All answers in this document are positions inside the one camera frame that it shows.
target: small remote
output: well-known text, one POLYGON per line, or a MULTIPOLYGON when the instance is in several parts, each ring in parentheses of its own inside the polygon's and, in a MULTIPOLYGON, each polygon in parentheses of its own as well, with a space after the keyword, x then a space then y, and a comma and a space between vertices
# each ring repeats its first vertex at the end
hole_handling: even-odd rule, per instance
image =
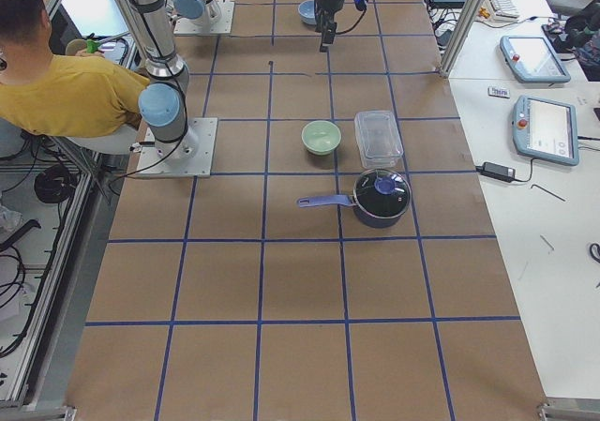
POLYGON ((510 98, 510 92, 506 88, 500 88, 498 86, 489 86, 487 90, 487 93, 495 98, 510 98))

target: bowl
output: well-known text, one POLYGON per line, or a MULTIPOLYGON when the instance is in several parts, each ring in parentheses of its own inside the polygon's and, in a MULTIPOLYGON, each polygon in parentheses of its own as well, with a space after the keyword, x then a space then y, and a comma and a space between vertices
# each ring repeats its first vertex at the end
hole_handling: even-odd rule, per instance
POLYGON ((339 146, 339 142, 339 127, 330 121, 312 121, 302 129, 302 143, 309 152, 317 156, 331 154, 339 146))
POLYGON ((304 24, 317 25, 315 20, 315 1, 304 1, 298 6, 298 14, 304 24))

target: green object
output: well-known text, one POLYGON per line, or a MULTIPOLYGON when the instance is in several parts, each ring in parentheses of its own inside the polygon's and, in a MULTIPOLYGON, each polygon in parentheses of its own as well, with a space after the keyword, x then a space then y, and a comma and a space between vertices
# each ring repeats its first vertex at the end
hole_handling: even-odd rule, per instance
POLYGON ((100 47, 99 43, 95 42, 93 39, 87 39, 85 43, 87 44, 87 49, 85 50, 87 53, 95 53, 100 47))
POLYGON ((341 142, 338 126, 330 121, 312 121, 302 129, 302 142, 305 148, 317 155, 331 154, 341 142))

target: pot lid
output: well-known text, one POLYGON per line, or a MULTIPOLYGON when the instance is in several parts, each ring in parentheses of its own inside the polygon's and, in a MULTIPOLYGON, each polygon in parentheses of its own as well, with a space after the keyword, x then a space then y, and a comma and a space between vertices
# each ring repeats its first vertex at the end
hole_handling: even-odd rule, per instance
POLYGON ((411 201, 411 189, 400 174, 371 170, 360 175, 354 186, 354 198, 360 208, 378 218, 403 214, 411 201))

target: blue joint cap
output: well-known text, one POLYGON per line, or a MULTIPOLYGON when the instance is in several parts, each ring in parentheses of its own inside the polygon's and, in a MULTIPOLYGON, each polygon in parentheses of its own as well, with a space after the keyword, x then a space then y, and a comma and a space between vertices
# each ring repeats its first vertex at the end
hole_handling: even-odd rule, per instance
POLYGON ((200 18, 206 7, 203 0, 172 0, 175 10, 184 18, 197 20, 200 18))
POLYGON ((142 91, 138 105, 146 122, 155 128, 172 123, 181 109, 177 90, 165 83, 153 83, 142 91))

